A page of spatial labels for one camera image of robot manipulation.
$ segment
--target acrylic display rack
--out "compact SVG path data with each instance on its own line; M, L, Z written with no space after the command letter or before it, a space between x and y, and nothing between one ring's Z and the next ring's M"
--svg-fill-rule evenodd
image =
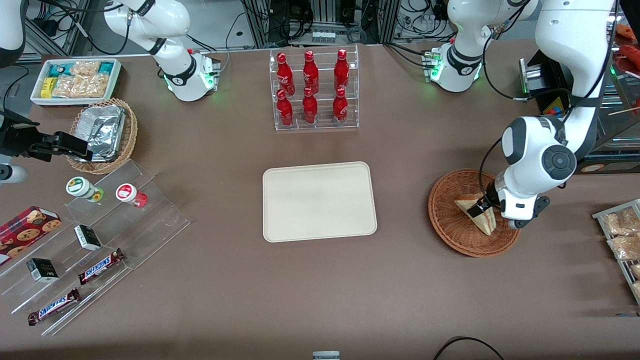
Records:
M347 119L344 125L336 126L333 123L333 100L335 99L335 88L333 86L333 68L337 60L338 50L345 49L347 51L347 62L349 63L349 86L346 88L345 97L349 106L347 107ZM318 119L314 125L307 124L304 119L304 110L302 108L302 99L304 98L305 82L302 75L302 69L305 66L305 56L303 53L291 53L286 49L271 50L269 53L269 78L271 79L271 100L273 102L273 118L277 131L295 131L295 130L338 130L345 128L354 128L360 125L359 102L360 97L358 82L358 47L351 46L328 46L314 47L314 59L318 65L320 77L320 91L316 94L318 102ZM275 57L278 53L287 55L287 63L293 71L293 83L296 86L296 93L289 97L293 107L293 126L284 127L278 116L278 108L276 102L276 92L280 88L278 82L278 62Z
M607 209L605 211L601 211L599 213L595 213L591 216L594 219L598 220L598 224L600 224L600 227L602 228L604 235L607 237L607 244L609 245L609 247L611 247L611 239L613 239L615 235L611 234L609 231L609 228L607 228L607 226L604 224L604 221L602 220L604 215L617 213L624 209L632 208L636 213L636 216L640 218L640 208L638 208L638 206L640 206L640 199L627 202L625 204L616 206L611 209ZM620 268L622 269L622 274L625 276L625 279L627 280L627 284L631 289L631 284L633 284L636 281L640 281L640 279L636 279L636 277L634 276L633 272L631 271L631 266L640 263L640 260L620 260L616 258L616 261L620 265ZM633 291L633 289L631 289L631 293L634 295L634 298L636 298L636 302L638 303L638 305L640 305L640 297L636 295L636 292Z
M28 326L27 317L31 312L68 294L72 288L78 288L82 301L65 307L33 327L42 336L56 334L189 225L190 222L164 197L152 179L153 176L135 161L127 161L95 183L104 190L100 202L75 198L64 205L57 210L63 222L57 232L36 242L0 268L1 301L8 304L12 314L24 318L24 326ZM146 193L147 204L135 208L116 199L116 189L123 183L131 183ZM78 224L93 228L102 243L99 251L92 252L80 246L74 232ZM126 258L81 286L78 274L117 248L121 248ZM50 284L34 281L26 265L31 258L51 260L60 278Z

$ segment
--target small jar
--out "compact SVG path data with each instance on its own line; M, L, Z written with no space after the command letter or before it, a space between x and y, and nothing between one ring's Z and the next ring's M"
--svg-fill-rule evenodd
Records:
M139 192L132 184L122 184L116 190L116 198L127 204L131 204L136 208L142 208L147 204L147 194Z
M67 193L81 199L86 199L88 202L98 202L102 200L104 191L91 184L91 182L82 176L76 176L69 180L67 183Z

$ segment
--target jar lid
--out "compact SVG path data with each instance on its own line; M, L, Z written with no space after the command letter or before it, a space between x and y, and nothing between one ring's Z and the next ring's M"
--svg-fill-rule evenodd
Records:
M67 183L67 193L73 196L84 195L89 191L89 181L82 176L76 176Z
M136 198L138 189L132 184L122 184L116 190L116 198L123 202L129 202Z

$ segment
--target aluminum foil container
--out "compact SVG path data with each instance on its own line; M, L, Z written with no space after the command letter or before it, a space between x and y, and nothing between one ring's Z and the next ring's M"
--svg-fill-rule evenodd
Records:
M108 105L83 110L74 136L86 141L94 162L110 162L118 157L122 129L127 112L120 106Z

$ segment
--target wicker basket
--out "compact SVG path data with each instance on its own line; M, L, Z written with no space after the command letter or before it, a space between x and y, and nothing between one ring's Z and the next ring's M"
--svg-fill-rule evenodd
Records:
M483 173L483 185L489 185L494 179ZM492 208L496 228L487 236L454 203L454 199L461 195L481 192L478 180L478 170L471 168L441 177L429 194L429 218L448 246L465 255L485 258L507 251L520 236L520 230L510 228L509 222Z
M107 105L118 105L121 106L126 112L127 117L125 119L124 129L122 130L122 139L120 141L120 148L118 149L118 157L116 160L110 163L83 163L80 161L75 161L70 157L67 157L67 160L71 164L71 166L79 171L88 172L95 175L103 175L108 174L117 168L121 167L130 157L131 153L133 153L133 148L136 145L136 136L138 135L138 121L136 120L136 114L131 111L129 105L120 100L120 99L109 99L107 101L96 102L92 104L90 107L96 108L99 106L107 106ZM76 126L78 124L78 120L80 119L80 114L76 116L76 120L71 125L71 134L76 133Z

